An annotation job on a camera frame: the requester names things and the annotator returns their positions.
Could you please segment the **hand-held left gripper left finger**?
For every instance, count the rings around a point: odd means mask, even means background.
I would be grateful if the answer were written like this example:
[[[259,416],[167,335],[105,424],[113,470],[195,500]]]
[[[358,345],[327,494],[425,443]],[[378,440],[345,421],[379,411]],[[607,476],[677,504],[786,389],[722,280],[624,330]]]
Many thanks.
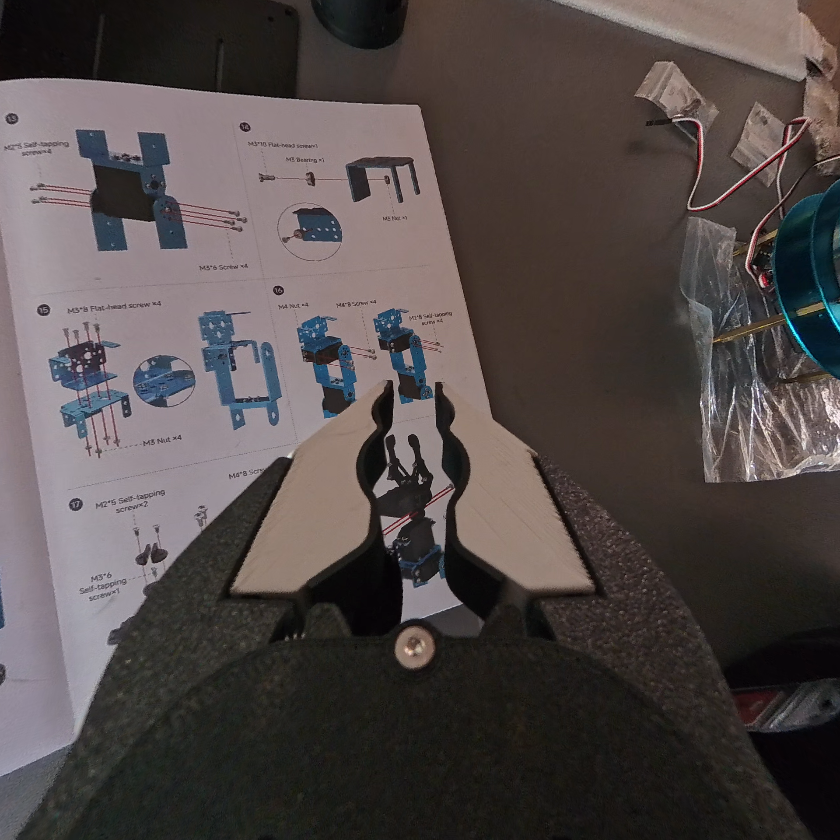
[[[371,484],[383,470],[393,386],[380,381],[295,450],[245,555],[232,595],[306,601],[373,545]]]

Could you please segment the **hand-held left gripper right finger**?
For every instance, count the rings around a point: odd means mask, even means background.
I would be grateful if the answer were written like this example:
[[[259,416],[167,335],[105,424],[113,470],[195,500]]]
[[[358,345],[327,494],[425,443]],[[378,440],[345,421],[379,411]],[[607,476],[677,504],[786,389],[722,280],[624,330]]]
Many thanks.
[[[435,406],[442,466],[454,485],[445,536],[451,591],[457,597],[595,593],[536,453],[442,382]]]

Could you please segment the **blue toy robot arm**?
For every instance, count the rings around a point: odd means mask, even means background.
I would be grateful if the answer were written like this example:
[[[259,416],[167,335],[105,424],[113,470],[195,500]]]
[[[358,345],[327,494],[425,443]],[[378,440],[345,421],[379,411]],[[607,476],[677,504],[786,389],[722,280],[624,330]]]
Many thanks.
[[[795,204],[775,233],[772,271],[780,314],[717,336],[726,343],[786,323],[821,373],[785,382],[839,378],[839,183]]]

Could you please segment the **dark grey desk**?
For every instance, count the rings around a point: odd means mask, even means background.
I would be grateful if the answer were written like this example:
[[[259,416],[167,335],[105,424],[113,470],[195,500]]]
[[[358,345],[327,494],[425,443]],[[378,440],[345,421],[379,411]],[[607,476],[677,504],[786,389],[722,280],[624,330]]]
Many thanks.
[[[720,107],[705,202],[753,103],[788,119],[799,87],[551,2],[414,2],[375,52],[297,7],[301,100],[422,112],[497,420],[641,539],[720,659],[838,622],[838,474],[704,482],[678,287],[693,150],[634,96],[666,59]]]

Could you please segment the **assembly instruction manual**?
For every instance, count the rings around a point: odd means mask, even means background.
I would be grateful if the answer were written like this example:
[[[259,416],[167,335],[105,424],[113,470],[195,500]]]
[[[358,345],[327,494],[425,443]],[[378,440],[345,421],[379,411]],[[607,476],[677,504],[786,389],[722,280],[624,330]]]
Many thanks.
[[[403,616],[444,583],[436,381],[489,403],[414,104],[2,82],[2,774],[67,745],[175,557],[394,384]]]

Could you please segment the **large clear plastic bag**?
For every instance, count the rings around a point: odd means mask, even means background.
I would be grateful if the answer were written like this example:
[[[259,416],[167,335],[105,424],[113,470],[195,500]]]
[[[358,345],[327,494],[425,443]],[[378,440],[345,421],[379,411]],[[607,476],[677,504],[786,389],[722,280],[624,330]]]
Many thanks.
[[[839,382],[777,326],[729,343],[720,333],[777,313],[733,256],[736,231],[690,217],[679,273],[700,367],[705,478],[776,480],[839,470]]]

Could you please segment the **person's black clothing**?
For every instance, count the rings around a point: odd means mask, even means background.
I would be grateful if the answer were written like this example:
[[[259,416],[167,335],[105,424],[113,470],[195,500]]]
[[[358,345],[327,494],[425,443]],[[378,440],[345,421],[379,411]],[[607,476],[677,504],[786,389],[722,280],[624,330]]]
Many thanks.
[[[738,713],[815,838],[839,837],[839,630],[798,633],[725,669]]]

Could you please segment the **small clear parts bag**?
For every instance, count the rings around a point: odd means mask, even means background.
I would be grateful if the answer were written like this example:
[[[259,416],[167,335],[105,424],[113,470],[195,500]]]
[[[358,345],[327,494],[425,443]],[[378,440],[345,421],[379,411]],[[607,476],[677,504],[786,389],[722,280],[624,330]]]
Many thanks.
[[[754,169],[782,146],[784,129],[785,123],[756,101],[731,158],[747,171]]]
[[[687,80],[672,61],[655,62],[634,96],[652,102],[667,117],[698,119],[705,130],[719,113],[717,107]]]

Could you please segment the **dark teal cup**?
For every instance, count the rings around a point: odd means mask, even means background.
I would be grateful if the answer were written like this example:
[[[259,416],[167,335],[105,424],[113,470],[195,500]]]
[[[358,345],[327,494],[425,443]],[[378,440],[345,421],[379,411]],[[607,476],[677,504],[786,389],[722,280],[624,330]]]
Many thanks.
[[[318,21],[343,43],[382,49],[402,35],[407,1],[311,1]]]

